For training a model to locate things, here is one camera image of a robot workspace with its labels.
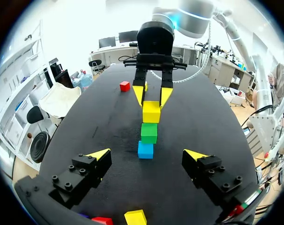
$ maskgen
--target white desk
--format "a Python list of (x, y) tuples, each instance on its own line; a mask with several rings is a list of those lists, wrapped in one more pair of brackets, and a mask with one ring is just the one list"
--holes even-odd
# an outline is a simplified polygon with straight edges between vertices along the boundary
[[(197, 51), (201, 48), (194, 48), (188, 45), (174, 45), (172, 56), (177, 58), (179, 62), (195, 65), (197, 61)], [(138, 54), (137, 47), (129, 47), (129, 43), (121, 46), (104, 47), (90, 53), (90, 60), (102, 60), (102, 64), (106, 67), (111, 63), (122, 63), (118, 59), (121, 56), (135, 56)]]
[[(231, 81), (234, 75), (240, 78), (239, 83)], [(212, 66), (208, 77), (215, 85), (231, 87), (244, 93), (247, 92), (251, 79), (253, 79), (251, 74), (228, 59), (215, 55), (212, 57)]]

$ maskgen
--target office chair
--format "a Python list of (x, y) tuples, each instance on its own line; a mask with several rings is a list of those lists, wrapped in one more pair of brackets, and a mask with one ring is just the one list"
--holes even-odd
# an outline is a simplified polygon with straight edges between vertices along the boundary
[(105, 68), (104, 65), (101, 65), (101, 60), (93, 60), (89, 62), (89, 66), (92, 67), (93, 72), (99, 72)]
[[(34, 106), (27, 113), (27, 121), (30, 124), (38, 123), (43, 119), (44, 116), (38, 106)], [(41, 132), (38, 133), (38, 135), (34, 137), (30, 147), (30, 156), (35, 163), (42, 162), (44, 155), (47, 151), (48, 145), (50, 143), (50, 140), (51, 140), (50, 135), (46, 131), (42, 130)]]

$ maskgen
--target red block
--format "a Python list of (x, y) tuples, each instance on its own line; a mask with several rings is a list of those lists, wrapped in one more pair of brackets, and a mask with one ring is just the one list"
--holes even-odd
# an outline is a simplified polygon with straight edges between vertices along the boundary
[(120, 89), (121, 91), (129, 91), (130, 90), (130, 83), (128, 81), (123, 81), (121, 84), (120, 84)]
[(111, 218), (95, 217), (92, 221), (98, 222), (104, 225), (113, 225), (113, 220)]

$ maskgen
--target person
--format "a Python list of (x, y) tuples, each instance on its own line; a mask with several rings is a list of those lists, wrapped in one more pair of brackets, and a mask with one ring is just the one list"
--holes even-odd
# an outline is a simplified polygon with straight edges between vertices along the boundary
[[(284, 97), (284, 65), (279, 63), (274, 70), (268, 75), (268, 81), (272, 86), (271, 95), (272, 103), (276, 107), (278, 106)], [(258, 96), (257, 91), (253, 92), (253, 107), (258, 110)], [(248, 121), (247, 126), (253, 128), (253, 125)]]

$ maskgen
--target desk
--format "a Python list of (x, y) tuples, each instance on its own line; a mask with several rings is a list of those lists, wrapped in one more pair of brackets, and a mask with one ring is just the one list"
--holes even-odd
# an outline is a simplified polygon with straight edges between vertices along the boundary
[[(239, 83), (231, 81), (234, 75), (240, 78)], [(244, 93), (247, 92), (251, 79), (253, 79), (251, 74), (220, 56), (212, 57), (212, 66), (208, 77), (215, 85), (231, 87)]]
[[(201, 51), (201, 48), (194, 48), (188, 45), (174, 45), (172, 56), (178, 59), (181, 63), (188, 65), (196, 64), (195, 52)], [(124, 43), (121, 46), (104, 47), (90, 53), (90, 61), (102, 60), (102, 64), (109, 67), (111, 63), (122, 63), (118, 59), (123, 55), (135, 56), (138, 53), (137, 47), (129, 47), (129, 43)]]
[[(135, 67), (111, 66), (79, 97), (54, 134), (40, 168), (51, 179), (79, 153), (111, 149), (112, 166), (97, 189), (72, 210), (90, 217), (109, 217), (126, 224), (124, 213), (143, 209), (148, 224), (214, 224), (221, 208), (196, 189), (181, 166), (183, 149), (215, 154), (243, 183), (256, 182), (252, 154), (237, 118), (218, 89), (204, 75), (174, 84), (161, 112), (152, 160), (138, 158), (142, 109), (132, 83)], [(195, 67), (174, 70), (174, 80), (187, 78)], [(161, 81), (147, 74), (146, 100), (158, 100)]]

